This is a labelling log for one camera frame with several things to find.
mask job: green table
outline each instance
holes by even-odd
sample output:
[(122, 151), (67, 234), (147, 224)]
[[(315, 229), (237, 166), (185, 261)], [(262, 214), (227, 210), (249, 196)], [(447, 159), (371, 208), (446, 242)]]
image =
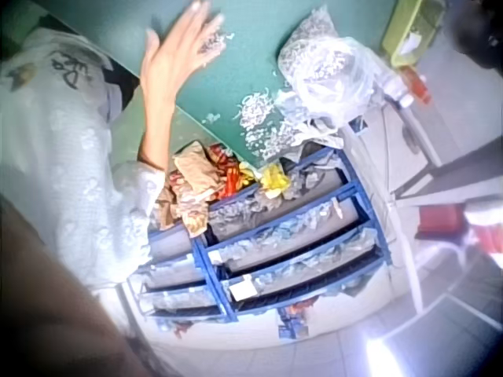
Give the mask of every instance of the green table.
[[(265, 88), (275, 93), (284, 86), (276, 57), (299, 22), (326, 3), (341, 36), (354, 37), (378, 50), (395, 1), (214, 0), (213, 9), (226, 15), (225, 32), (234, 33), (234, 38), (227, 42), (225, 53), (217, 61), (187, 82), (177, 105), (199, 123), (208, 113), (220, 114), (217, 122), (201, 126), (239, 157), (260, 166), (262, 159), (246, 148), (239, 119), (232, 119), (245, 96)], [(35, 2), (138, 75), (145, 29), (152, 27), (165, 35), (189, 0)], [(269, 120), (277, 121), (279, 115), (270, 115)]]

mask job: white shirt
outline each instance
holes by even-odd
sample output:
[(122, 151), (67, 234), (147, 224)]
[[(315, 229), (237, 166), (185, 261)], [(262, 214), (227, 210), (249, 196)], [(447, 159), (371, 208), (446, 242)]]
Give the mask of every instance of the white shirt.
[(136, 161), (111, 171), (101, 67), (108, 58), (84, 38), (38, 29), (0, 78), (0, 192), (88, 287), (123, 282), (149, 260), (165, 178)]

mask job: hand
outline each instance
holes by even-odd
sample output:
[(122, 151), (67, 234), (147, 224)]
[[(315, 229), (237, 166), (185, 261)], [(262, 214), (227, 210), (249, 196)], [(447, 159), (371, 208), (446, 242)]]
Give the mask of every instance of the hand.
[(200, 51), (224, 20), (220, 14), (205, 24), (209, 10), (209, 2), (193, 2), (162, 45), (159, 36), (147, 30), (147, 48), (140, 76), (147, 127), (166, 126), (167, 121), (171, 121), (171, 117), (166, 117), (167, 110), (174, 110), (176, 95), (185, 81), (225, 48), (225, 44), (220, 44), (210, 51)]

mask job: blue metal rack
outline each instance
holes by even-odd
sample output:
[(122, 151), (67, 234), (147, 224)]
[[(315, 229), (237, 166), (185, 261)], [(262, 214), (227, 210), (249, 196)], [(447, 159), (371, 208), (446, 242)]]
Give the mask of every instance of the blue metal rack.
[[(370, 203), (369, 197), (363, 189), (362, 183), (358, 180), (356, 172), (343, 151), (331, 148), (322, 148), (305, 159), (302, 159), (300, 163), (293, 165), (290, 169), (288, 169), (288, 171), (307, 167), (328, 155), (330, 152), (336, 153), (343, 162), (344, 168), (342, 171), (338, 170), (343, 186), (291, 211), (286, 215), (275, 218), (272, 221), (268, 221), (255, 229), (230, 237), (228, 240), (205, 246), (202, 236), (193, 239), (191, 243), (193, 245), (192, 254), (194, 262), (203, 272), (204, 280), (190, 284), (179, 284), (178, 286), (150, 289), (146, 290), (145, 293), (142, 293), (143, 295), (148, 294), (149, 292), (162, 291), (166, 291), (168, 293), (181, 293), (191, 291), (194, 288), (201, 289), (202, 287), (205, 287), (211, 292), (216, 305), (204, 308), (177, 309), (175, 311), (155, 310), (151, 313), (145, 313), (145, 315), (147, 317), (161, 317), (170, 320), (238, 321), (239, 315), (257, 314), (263, 313), (269, 309), (284, 308), (295, 304), (296, 302), (304, 301), (317, 295), (322, 295), (328, 289), (340, 287), (341, 285), (344, 285), (360, 276), (371, 273), (385, 262), (390, 263), (390, 252), (387, 248), (387, 243), (380, 223), (373, 210), (372, 204)], [(258, 187), (259, 186), (257, 184), (251, 185), (230, 198), (210, 205), (210, 210), (217, 210), (225, 205), (235, 203), (238, 200), (253, 195)], [(301, 247), (300, 249), (292, 251), (286, 255), (279, 256), (267, 262), (262, 262), (237, 272), (230, 272), (228, 269), (224, 269), (220, 265), (212, 265), (208, 253), (216, 251), (232, 243), (236, 243), (239, 240), (249, 239), (250, 237), (257, 235), (259, 232), (262, 232), (264, 229), (269, 229), (279, 225), (283, 221), (287, 221), (298, 214), (304, 214), (308, 210), (329, 201), (331, 198), (336, 198), (339, 202), (350, 199), (358, 213), (358, 220), (305, 247)], [(156, 232), (150, 235), (149, 239), (151, 242), (163, 239), (165, 236), (172, 234), (172, 232), (180, 230), (180, 226), (182, 225), (176, 225), (174, 227), (175, 229), (169, 229), (167, 232)], [(352, 237), (358, 235), (364, 228), (372, 228), (376, 230), (376, 245), (372, 248), (372, 250), (365, 252), (342, 266), (295, 286), (259, 297), (247, 298), (239, 302), (232, 300), (226, 293), (224, 285), (229, 286), (239, 283), (244, 280), (244, 275), (249, 275), (251, 277), (260, 276), (264, 273), (296, 263), (304, 258), (309, 258), (312, 255), (322, 253), (330, 247), (335, 247), (348, 241)], [(186, 256), (183, 255), (181, 257), (172, 258), (168, 261), (162, 261), (157, 263), (156, 267), (167, 266), (175, 262), (180, 262), (185, 258)], [(138, 272), (145, 273), (151, 268), (152, 266), (147, 265), (138, 270)]]

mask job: red object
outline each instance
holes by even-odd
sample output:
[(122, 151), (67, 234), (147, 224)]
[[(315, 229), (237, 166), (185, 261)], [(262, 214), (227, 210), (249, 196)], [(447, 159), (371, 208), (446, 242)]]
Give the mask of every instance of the red object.
[(482, 250), (488, 254), (503, 253), (503, 224), (472, 225)]
[(419, 207), (419, 233), (456, 234), (466, 229), (463, 213), (464, 205)]
[(414, 97), (424, 104), (429, 104), (431, 102), (431, 94), (417, 72), (412, 67), (407, 66), (400, 68), (400, 73), (402, 74), (404, 83)]

